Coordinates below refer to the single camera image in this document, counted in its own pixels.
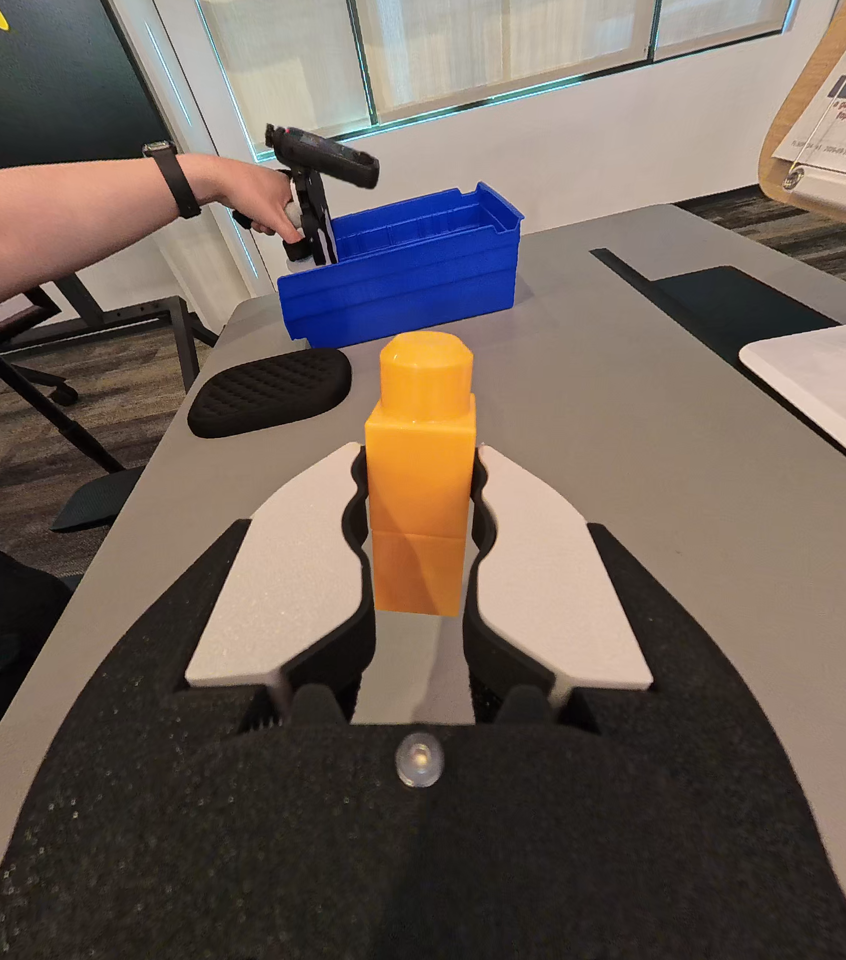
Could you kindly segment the orange mega block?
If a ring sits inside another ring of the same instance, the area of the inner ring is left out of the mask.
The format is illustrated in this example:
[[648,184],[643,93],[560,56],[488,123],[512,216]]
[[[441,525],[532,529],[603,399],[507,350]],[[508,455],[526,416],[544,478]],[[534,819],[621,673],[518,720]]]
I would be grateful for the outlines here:
[[374,531],[372,568],[378,610],[455,618],[460,611],[465,540]]
[[436,330],[381,351],[380,399],[365,424],[375,532],[461,540],[477,441],[474,355]]

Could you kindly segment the person's left forearm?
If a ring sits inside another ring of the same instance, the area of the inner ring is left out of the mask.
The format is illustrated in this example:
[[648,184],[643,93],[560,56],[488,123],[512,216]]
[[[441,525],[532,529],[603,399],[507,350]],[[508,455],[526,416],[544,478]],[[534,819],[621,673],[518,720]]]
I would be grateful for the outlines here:
[[0,303],[181,217],[153,159],[0,170]]

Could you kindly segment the black monitor stand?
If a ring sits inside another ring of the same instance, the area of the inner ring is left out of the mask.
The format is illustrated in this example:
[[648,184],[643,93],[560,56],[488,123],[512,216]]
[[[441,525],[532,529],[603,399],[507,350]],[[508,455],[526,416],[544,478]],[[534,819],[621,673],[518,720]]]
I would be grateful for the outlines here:
[[76,273],[61,278],[55,285],[77,316],[54,323],[42,333],[34,332],[32,347],[71,344],[77,340],[103,342],[143,330],[168,328],[173,334],[184,391],[188,392],[200,374],[197,344],[213,348],[219,339],[176,294],[105,310]]

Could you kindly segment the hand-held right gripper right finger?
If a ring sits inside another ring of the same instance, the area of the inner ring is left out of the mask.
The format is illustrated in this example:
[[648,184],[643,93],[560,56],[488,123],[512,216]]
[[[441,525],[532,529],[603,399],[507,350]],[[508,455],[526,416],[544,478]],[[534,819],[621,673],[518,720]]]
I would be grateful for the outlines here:
[[477,546],[462,614],[475,714],[517,687],[556,712],[575,690],[646,692],[653,675],[583,514],[499,450],[477,447]]

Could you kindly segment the person's left hand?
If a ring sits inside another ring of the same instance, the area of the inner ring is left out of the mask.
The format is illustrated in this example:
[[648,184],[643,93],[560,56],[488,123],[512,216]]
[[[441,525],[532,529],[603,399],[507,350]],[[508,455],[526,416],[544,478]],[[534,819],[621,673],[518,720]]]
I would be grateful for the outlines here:
[[299,229],[286,214],[293,197],[284,174],[219,156],[204,157],[201,164],[204,172],[198,179],[202,201],[220,203],[243,214],[257,233],[279,236],[288,245],[300,242]]

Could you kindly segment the large window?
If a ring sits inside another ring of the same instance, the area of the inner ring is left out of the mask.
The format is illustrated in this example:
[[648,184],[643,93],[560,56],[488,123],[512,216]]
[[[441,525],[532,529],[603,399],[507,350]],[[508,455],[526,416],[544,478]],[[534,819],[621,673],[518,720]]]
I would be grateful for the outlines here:
[[783,1],[203,1],[256,149],[335,137],[779,33]]

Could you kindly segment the blue plastic bin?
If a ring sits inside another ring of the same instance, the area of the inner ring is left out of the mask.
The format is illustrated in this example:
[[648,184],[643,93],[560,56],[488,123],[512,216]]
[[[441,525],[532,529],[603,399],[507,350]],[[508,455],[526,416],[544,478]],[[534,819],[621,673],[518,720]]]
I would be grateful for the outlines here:
[[484,182],[334,218],[338,261],[278,279],[286,331],[340,349],[509,309],[523,221]]

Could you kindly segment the large black monitor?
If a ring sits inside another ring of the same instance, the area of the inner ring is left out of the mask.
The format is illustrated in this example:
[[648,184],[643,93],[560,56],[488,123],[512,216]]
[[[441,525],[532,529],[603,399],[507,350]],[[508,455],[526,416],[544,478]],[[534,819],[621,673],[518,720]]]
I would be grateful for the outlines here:
[[0,169],[171,138],[109,2],[0,1]]

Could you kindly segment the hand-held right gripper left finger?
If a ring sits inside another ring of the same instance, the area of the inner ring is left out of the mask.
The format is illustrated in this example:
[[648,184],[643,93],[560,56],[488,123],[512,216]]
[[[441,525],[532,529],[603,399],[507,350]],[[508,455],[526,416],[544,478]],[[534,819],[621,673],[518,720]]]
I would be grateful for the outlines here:
[[357,690],[376,652],[364,448],[347,442],[274,492],[245,535],[187,667],[194,689]]

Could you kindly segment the black wrist band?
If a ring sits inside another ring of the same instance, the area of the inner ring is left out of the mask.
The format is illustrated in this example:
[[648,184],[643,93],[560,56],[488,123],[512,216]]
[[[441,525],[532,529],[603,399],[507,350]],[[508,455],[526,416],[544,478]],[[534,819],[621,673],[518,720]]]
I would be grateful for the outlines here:
[[179,162],[176,146],[168,140],[155,141],[145,144],[142,153],[156,163],[176,203],[179,217],[184,220],[199,217],[202,207]]

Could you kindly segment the black wrist rest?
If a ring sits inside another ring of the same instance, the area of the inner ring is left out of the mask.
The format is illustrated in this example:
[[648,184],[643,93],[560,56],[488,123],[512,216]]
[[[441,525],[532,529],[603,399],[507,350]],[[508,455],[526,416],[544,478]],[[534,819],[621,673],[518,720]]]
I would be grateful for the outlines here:
[[212,376],[189,407],[201,439],[222,439],[308,420],[348,396],[353,369],[336,348],[307,348],[229,367]]

